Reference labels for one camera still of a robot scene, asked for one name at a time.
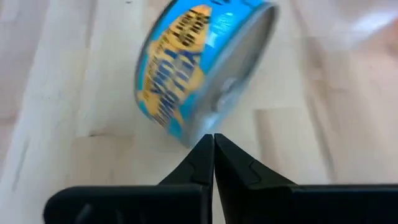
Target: tin can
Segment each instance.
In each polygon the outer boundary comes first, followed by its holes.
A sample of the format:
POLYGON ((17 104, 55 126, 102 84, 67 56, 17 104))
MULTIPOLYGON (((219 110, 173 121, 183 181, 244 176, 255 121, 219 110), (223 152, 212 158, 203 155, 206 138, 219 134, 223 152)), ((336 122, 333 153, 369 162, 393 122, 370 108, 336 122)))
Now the tin can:
POLYGON ((174 0, 144 42, 141 111, 186 146, 211 131, 244 90, 277 18, 262 0, 174 0))

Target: black tool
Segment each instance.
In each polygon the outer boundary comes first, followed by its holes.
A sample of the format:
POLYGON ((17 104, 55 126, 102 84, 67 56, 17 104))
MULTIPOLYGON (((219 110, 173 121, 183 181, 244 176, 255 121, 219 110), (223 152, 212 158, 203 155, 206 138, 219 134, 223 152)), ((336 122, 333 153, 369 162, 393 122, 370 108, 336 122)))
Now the black tool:
POLYGON ((297 185, 222 134, 205 135, 159 185, 65 189, 44 221, 212 223, 214 170, 227 224, 398 223, 398 185, 297 185))

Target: pointed tip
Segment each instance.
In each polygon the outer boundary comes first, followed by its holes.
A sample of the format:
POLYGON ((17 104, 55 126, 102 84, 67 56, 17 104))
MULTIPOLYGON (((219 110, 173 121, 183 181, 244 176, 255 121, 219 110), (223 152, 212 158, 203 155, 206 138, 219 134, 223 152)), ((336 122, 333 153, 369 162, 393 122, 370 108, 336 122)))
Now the pointed tip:
POLYGON ((216 175, 219 170, 234 172, 248 189, 294 184, 246 153, 222 134, 215 134, 216 175))
POLYGON ((204 135, 186 158, 159 184, 213 185, 214 139, 204 135))

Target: can label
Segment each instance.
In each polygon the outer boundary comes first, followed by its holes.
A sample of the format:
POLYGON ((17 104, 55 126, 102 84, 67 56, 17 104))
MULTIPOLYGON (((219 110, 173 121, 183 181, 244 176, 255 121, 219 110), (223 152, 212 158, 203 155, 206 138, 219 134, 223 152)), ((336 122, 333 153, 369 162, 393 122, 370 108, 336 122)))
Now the can label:
POLYGON ((163 127, 173 118, 183 126, 179 106, 205 81, 200 60, 210 14, 211 7, 204 4, 190 8, 146 49, 148 61, 138 97, 163 127))

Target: light wood countertop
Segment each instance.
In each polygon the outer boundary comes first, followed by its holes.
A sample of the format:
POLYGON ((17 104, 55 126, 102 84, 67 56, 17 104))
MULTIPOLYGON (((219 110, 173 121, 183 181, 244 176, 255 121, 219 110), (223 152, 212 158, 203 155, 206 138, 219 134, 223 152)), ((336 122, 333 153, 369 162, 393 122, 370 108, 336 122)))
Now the light wood countertop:
MULTIPOLYGON (((398 4, 275 2, 274 38, 219 132, 300 184, 397 182, 398 4)), ((0 0, 0 223, 42 223, 69 186, 156 184, 188 154, 132 95, 167 3, 0 0)))

